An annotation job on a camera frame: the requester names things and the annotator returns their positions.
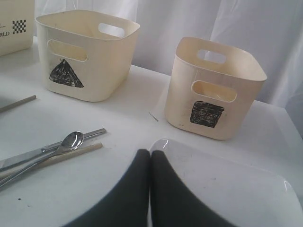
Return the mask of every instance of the knife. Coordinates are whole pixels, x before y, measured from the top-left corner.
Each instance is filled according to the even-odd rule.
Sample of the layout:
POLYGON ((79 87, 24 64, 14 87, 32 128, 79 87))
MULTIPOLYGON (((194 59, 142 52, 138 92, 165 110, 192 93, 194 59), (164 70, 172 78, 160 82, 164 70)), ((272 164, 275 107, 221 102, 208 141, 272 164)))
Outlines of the knife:
MULTIPOLYGON (((100 136, 105 134, 107 131, 106 129, 99 129, 96 131, 91 131, 89 133, 84 134, 84 141, 89 140, 91 138, 100 136)), ((8 169, 14 168, 18 165, 24 164, 29 162, 39 156, 46 155, 52 151, 55 151, 60 146, 61 142, 57 142, 39 149, 35 149, 29 152, 26 152, 21 155, 17 155, 14 157, 9 157, 0 161, 0 173, 3 171, 7 171, 8 169)))

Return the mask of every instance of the table surface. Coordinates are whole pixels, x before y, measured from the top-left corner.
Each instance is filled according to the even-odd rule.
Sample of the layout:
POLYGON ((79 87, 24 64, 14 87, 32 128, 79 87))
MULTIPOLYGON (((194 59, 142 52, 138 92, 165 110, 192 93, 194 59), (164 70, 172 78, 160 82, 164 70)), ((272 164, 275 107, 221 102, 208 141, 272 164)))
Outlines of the table surface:
POLYGON ((1 191, 2 227, 68 223, 106 195, 137 149, 149 149, 161 138, 275 172, 303 204, 303 141, 283 108, 255 101, 233 139, 205 138, 165 120, 170 77, 164 74, 132 66, 128 79, 100 103, 46 90, 36 39, 32 48, 0 57, 0 80, 0 106, 37 95, 37 100, 1 113, 0 159, 61 141, 71 131, 108 130, 95 140, 103 142, 102 149, 34 171, 1 191))

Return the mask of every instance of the white tray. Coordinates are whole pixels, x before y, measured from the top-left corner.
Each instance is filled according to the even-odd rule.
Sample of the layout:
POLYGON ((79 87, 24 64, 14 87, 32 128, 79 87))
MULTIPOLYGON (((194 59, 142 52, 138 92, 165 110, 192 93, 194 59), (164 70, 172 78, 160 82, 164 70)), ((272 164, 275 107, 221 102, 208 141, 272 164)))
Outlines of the white tray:
POLYGON ((283 177, 203 153, 174 140, 158 140, 151 148, 154 150, 164 151, 187 187, 237 226, 303 226, 298 198, 283 177))

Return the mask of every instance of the plastic bin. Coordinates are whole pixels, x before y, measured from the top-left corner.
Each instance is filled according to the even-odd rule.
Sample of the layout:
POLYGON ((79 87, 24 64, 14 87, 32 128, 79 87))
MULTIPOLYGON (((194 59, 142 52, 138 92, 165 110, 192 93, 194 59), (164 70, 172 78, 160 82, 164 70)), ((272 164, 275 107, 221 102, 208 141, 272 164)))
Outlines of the plastic bin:
POLYGON ((0 56, 33 45, 34 0, 0 0, 0 56))
POLYGON ((126 79, 139 24, 87 10, 36 18, 43 84, 53 92, 98 102, 126 79), (122 29, 121 37, 100 32, 100 26, 122 29))
POLYGON ((176 51, 165 117, 177 128, 217 140, 229 139, 237 132, 266 79, 250 53, 185 37, 176 51), (226 61, 201 59, 200 50, 222 54, 226 61))

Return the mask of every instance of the fabric backdrop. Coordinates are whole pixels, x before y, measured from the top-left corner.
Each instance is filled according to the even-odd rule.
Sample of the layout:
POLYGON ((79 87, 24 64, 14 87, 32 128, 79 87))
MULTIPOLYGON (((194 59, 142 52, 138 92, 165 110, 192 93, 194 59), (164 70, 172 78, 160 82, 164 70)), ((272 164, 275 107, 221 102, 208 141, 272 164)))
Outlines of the fabric backdrop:
POLYGON ((170 75, 180 39, 250 52, 267 74, 257 100, 286 108, 303 136, 303 0, 36 0, 36 15, 89 9, 141 25, 133 64, 170 75))

